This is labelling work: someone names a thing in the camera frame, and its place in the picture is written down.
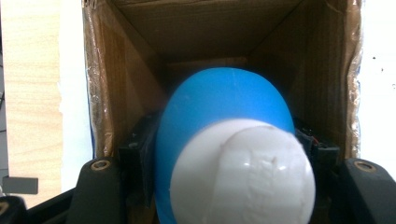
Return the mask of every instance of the blue object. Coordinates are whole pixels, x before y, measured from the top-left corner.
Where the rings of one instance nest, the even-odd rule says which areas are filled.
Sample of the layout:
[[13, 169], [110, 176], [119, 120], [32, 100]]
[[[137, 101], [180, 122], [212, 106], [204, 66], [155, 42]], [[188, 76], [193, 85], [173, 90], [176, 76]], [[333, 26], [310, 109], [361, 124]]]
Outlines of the blue object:
[[265, 78], [236, 68], [212, 68], [187, 79], [170, 99], [157, 134], [155, 199], [161, 223], [176, 223], [170, 182], [177, 158], [204, 127], [225, 119], [256, 119], [294, 133], [289, 109]]

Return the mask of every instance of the cardboard box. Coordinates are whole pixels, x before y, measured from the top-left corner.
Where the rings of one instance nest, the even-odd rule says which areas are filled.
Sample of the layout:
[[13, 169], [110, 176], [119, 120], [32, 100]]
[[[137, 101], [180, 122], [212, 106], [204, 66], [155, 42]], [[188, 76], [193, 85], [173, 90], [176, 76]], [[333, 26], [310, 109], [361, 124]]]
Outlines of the cardboard box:
[[85, 0], [83, 9], [97, 156], [184, 79], [216, 66], [263, 75], [293, 116], [354, 156], [361, 1]]

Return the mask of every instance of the brown cardboard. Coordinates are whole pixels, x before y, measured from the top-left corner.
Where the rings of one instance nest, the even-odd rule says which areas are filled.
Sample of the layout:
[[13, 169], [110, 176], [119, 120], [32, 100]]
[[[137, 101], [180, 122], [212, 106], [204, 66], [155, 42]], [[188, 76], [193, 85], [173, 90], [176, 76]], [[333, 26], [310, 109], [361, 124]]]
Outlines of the brown cardboard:
[[354, 156], [360, 1], [85, 3], [98, 155], [113, 151], [143, 113], [164, 106], [162, 89], [170, 93], [196, 71], [226, 65], [265, 76], [294, 116]]

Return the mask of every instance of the blue balloon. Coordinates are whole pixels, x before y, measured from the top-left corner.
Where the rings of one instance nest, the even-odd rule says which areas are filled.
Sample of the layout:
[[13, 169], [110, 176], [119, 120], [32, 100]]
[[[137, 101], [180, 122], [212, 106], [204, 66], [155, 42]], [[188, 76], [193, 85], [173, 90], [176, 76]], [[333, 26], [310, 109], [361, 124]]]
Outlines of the blue balloon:
[[176, 223], [169, 189], [184, 146], [203, 128], [226, 119], [256, 119], [294, 133], [288, 106], [265, 78], [227, 67], [188, 78], [171, 97], [157, 133], [154, 178], [161, 223]]

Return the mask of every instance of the wooden surface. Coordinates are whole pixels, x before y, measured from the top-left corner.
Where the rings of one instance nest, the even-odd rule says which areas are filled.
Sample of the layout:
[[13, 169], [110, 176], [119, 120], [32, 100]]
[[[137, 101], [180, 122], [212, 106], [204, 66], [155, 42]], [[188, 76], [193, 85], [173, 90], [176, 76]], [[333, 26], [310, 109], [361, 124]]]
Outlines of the wooden surface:
[[9, 175], [38, 177], [28, 207], [61, 192], [59, 0], [3, 0]]

